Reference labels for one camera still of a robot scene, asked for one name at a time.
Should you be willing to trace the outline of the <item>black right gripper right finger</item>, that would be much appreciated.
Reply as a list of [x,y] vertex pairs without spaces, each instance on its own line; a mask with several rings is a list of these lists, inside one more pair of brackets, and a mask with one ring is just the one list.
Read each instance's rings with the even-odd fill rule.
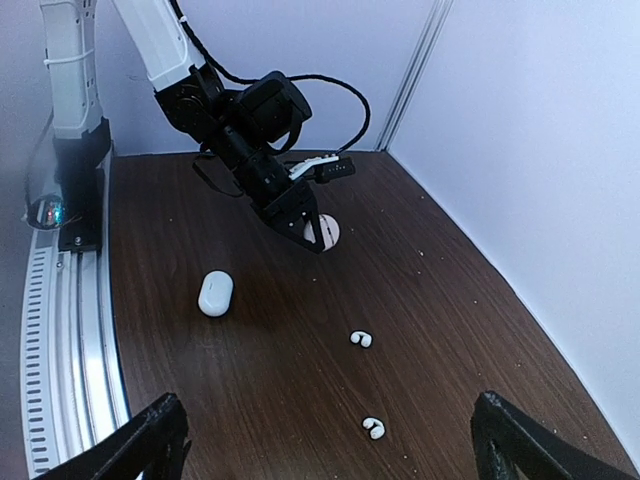
[[494,391],[481,393],[470,420],[480,479],[629,479],[561,440]]

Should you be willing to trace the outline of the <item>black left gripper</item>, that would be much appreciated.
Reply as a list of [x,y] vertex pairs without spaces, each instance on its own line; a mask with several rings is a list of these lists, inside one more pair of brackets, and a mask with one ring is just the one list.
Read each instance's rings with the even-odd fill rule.
[[306,180],[295,181],[264,205],[253,200],[251,207],[269,228],[295,244],[315,254],[325,250],[317,200]]

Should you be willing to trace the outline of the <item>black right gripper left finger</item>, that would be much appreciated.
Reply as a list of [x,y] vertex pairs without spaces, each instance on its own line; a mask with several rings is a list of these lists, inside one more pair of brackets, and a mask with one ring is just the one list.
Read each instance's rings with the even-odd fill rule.
[[191,442],[186,411],[165,393],[91,449],[41,479],[180,479]]

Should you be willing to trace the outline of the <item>pink earbud charging case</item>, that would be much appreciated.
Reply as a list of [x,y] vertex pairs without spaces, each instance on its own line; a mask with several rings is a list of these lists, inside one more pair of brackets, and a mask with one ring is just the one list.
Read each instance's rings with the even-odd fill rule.
[[[339,240],[340,227],[334,217],[328,214],[320,214],[318,216],[320,231],[322,234],[322,241],[324,244],[324,251],[332,249]],[[313,230],[311,221],[308,221],[303,229],[303,238],[312,243],[316,243],[316,236]]]

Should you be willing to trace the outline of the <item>white clip-on earbud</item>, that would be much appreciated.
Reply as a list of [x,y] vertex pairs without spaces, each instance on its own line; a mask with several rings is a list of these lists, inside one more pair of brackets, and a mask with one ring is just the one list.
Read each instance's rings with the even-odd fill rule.
[[374,417],[366,417],[363,419],[362,428],[365,429],[371,440],[379,440],[386,434],[386,427],[382,420]]
[[350,334],[349,340],[352,344],[359,345],[362,348],[370,348],[373,343],[372,335],[360,330],[353,331]]

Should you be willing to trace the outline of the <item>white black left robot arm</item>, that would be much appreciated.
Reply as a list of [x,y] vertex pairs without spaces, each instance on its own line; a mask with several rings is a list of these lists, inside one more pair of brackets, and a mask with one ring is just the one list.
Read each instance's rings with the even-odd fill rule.
[[[116,9],[146,68],[154,96],[171,126],[216,155],[271,229],[306,249],[326,248],[321,217],[306,174],[318,160],[286,167],[280,156],[297,141],[311,108],[293,81],[274,71],[258,80],[224,83],[218,66],[174,1],[119,1]],[[110,124],[96,84],[92,1],[44,1],[46,57],[53,94],[51,125],[64,251],[102,246],[102,178],[111,150]]]

